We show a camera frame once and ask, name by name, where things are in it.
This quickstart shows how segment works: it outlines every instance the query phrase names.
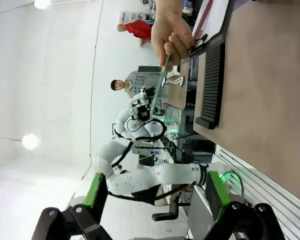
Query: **red shirt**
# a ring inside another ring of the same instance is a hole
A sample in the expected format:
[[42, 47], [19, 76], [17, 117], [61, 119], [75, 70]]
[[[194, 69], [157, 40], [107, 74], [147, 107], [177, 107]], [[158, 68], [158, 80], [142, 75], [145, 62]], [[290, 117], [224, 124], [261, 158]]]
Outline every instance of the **red shirt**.
[[124, 25], [124, 27], [129, 33], [133, 34], [133, 36], [137, 38], [151, 40], [152, 27], [142, 20], [130, 22]]

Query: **ceiling light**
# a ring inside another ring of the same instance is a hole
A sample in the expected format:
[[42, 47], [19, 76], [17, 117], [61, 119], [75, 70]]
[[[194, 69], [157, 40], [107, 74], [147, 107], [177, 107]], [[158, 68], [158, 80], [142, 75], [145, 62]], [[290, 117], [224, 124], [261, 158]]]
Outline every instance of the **ceiling light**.
[[50, 0], [35, 0], [34, 6], [37, 9], [46, 9], [50, 5]]
[[27, 134], [22, 138], [22, 145], [26, 149], [33, 150], [38, 144], [39, 140], [33, 133]]

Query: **bolt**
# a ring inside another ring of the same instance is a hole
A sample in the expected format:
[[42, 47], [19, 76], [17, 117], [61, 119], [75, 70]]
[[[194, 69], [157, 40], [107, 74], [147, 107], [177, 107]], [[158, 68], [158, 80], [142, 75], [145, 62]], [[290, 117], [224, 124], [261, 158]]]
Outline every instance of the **bolt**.
[[81, 213], [81, 212], [82, 212], [82, 208], [78, 206], [78, 207], [75, 209], [75, 211], [76, 211], [77, 213]]
[[260, 212], [264, 212], [266, 210], [266, 207], [261, 205], [258, 209]]
[[232, 205], [232, 208], [233, 208], [234, 210], [237, 210], [237, 209], [240, 208], [240, 205], [239, 205], [238, 203], [235, 203], [235, 204]]

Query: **gray t-shirt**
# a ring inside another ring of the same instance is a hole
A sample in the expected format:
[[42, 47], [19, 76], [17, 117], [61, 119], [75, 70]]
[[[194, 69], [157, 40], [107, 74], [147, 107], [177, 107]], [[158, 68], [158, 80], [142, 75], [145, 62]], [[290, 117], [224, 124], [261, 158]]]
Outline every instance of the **gray t-shirt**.
[[132, 99], [134, 95], [140, 93], [142, 87], [151, 88], [158, 85], [160, 78], [160, 72], [138, 72], [133, 71], [125, 79], [132, 84], [130, 89], [127, 89], [125, 92]]

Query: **green strip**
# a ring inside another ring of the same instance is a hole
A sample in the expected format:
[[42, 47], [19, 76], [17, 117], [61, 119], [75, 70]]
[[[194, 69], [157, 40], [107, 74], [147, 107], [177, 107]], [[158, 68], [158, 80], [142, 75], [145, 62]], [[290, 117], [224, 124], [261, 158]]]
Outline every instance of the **green strip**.
[[153, 100], [152, 100], [152, 103], [151, 103], [151, 108], [150, 108], [150, 117], [151, 118], [152, 118], [152, 114], [154, 113], [154, 110], [155, 110], [155, 106], [156, 106], [156, 103], [157, 103], [157, 98], [158, 98], [159, 92], [162, 88], [161, 87], [162, 86], [162, 80], [164, 79], [164, 77], [166, 75], [166, 68], [168, 66], [169, 59], [170, 59], [170, 54], [165, 59], [164, 66], [162, 67], [162, 70], [161, 70], [161, 73], [160, 73], [160, 76], [159, 76], [158, 84], [156, 85], [155, 93], [154, 93]]
[[85, 199], [82, 203], [86, 207], [92, 208], [94, 206], [101, 180], [102, 180], [102, 175], [97, 172], [94, 175], [94, 178], [93, 178], [92, 183], [90, 185], [89, 191], [86, 194], [86, 197], [85, 197]]
[[222, 204], [222, 206], [220, 208], [220, 211], [218, 213], [218, 216], [216, 218], [216, 222], [218, 222], [218, 220], [220, 219], [220, 217], [224, 213], [225, 208], [230, 203], [230, 198], [229, 198], [229, 195], [228, 195], [227, 187], [226, 187], [226, 185], [224, 185], [224, 183], [220, 179], [218, 172], [217, 171], [210, 171], [209, 173], [211, 175], [211, 179], [213, 181], [213, 184], [215, 186], [215, 189], [218, 193], [218, 196], [219, 196], [219, 198], [221, 200], [221, 204]]

